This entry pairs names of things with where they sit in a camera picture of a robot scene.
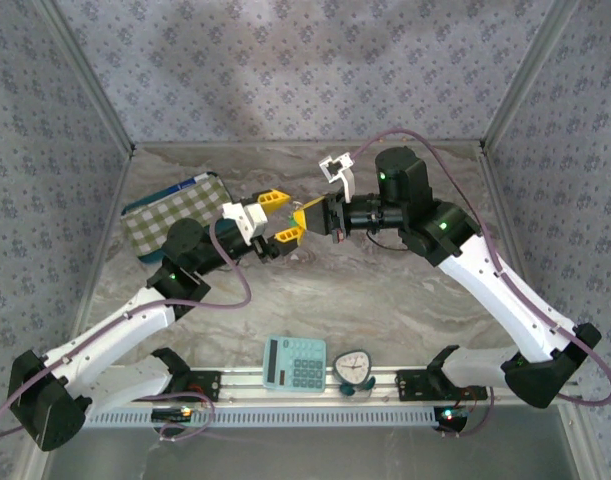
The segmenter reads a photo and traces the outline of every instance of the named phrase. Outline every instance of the alarm clock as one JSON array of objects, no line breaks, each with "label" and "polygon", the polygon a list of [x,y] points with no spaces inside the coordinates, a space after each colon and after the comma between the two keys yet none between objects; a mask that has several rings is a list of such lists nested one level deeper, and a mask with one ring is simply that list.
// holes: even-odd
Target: alarm clock
[{"label": "alarm clock", "polygon": [[332,367],[334,376],[341,382],[341,393],[348,397],[357,390],[371,390],[376,383],[376,379],[370,377],[372,358],[365,350],[352,350],[339,355]]}]

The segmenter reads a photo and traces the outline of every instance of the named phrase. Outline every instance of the gray marble table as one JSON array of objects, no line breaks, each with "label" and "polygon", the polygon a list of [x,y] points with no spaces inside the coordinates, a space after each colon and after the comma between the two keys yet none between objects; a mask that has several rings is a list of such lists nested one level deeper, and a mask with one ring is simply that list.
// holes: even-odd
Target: gray marble table
[{"label": "gray marble table", "polygon": [[[357,193],[377,190],[374,157],[384,148],[370,147],[357,162]],[[427,161],[435,196],[462,205],[429,152],[414,149]],[[294,201],[306,202],[334,190],[317,162],[346,150],[173,145],[141,149],[133,159],[123,202],[206,170],[218,172],[237,196],[275,187],[290,193]],[[443,153],[492,232],[497,232],[474,146],[446,148]],[[286,228],[293,208],[286,206],[272,216],[271,233]],[[378,240],[386,245],[399,243],[393,231],[381,232]],[[504,330],[456,282],[409,252],[377,248],[363,233],[339,245],[329,237],[308,234],[289,257],[262,265],[248,255],[241,266],[253,292],[249,307],[231,312],[194,309],[121,361],[130,363],[157,347],[169,346],[192,366],[258,366],[270,334],[323,338],[328,361],[343,350],[361,347],[377,365],[423,365],[449,344],[470,348],[511,344]],[[138,261],[120,225],[115,226],[88,325],[121,306],[155,270],[156,266]],[[207,281],[212,291],[206,301],[231,303],[243,296],[231,272],[214,272]]]}]

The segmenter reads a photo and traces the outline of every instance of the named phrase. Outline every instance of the blue patterned wallpaper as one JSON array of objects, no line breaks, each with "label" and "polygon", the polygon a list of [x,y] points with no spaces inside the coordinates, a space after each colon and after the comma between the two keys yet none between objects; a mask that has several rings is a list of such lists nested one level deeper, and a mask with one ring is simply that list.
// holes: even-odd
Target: blue patterned wallpaper
[{"label": "blue patterned wallpaper", "polygon": [[[536,286],[599,326],[611,365],[610,0],[580,2],[492,157]],[[589,398],[607,394],[593,364],[579,381]],[[593,410],[611,470],[611,407]]]},{"label": "blue patterned wallpaper", "polygon": [[58,0],[134,142],[481,138],[551,0]]},{"label": "blue patterned wallpaper", "polygon": [[31,3],[0,1],[0,404],[14,357],[71,334],[123,161]]}]

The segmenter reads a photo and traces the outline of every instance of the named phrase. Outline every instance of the light blue calculator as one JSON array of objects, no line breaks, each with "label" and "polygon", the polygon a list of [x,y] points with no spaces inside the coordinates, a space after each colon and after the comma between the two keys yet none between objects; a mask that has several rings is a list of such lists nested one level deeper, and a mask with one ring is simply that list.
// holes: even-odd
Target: light blue calculator
[{"label": "light blue calculator", "polygon": [[272,335],[265,345],[263,385],[290,392],[325,390],[325,341]]}]

